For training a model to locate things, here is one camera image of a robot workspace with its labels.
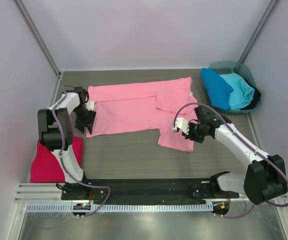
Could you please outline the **light pink t shirt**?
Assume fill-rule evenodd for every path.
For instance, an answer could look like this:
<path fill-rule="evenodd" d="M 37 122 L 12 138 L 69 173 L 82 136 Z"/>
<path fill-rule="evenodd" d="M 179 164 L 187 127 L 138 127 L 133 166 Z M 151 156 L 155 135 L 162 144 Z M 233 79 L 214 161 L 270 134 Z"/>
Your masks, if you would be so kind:
<path fill-rule="evenodd" d="M 192 152 L 194 143 L 173 131 L 175 117 L 195 119 L 197 99 L 192 93 L 191 77 L 146 83 L 89 86 L 90 101 L 96 112 L 88 138 L 100 135 L 159 130 L 158 145 Z"/>

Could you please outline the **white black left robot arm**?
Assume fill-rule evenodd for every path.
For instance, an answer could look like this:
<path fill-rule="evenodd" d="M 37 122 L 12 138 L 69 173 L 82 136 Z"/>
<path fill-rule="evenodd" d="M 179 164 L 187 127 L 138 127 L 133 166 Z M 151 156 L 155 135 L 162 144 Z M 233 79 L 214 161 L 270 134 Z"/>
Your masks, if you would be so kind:
<path fill-rule="evenodd" d="M 52 106 L 37 112 L 39 142 L 56 158 L 64 174 L 66 185 L 89 188 L 85 172 L 78 164 L 73 150 L 74 131 L 70 115 L 76 115 L 74 127 L 81 133 L 92 133 L 96 118 L 95 102 L 81 86 L 64 89 Z"/>

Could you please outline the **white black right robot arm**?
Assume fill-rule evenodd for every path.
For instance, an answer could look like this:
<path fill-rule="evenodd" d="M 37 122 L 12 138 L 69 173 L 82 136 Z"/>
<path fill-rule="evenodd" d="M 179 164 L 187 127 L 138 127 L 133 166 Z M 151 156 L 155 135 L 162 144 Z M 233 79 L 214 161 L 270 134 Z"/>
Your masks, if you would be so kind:
<path fill-rule="evenodd" d="M 213 175 L 211 180 L 216 192 L 242 194 L 255 205 L 288 193 L 285 163 L 278 154 L 270 155 L 256 147 L 228 118 L 210 108 L 198 106 L 194 112 L 196 120 L 177 117 L 173 130 L 181 131 L 186 139 L 197 143 L 202 143 L 205 137 L 212 137 L 230 150 L 246 168 L 243 175 L 228 171 Z"/>

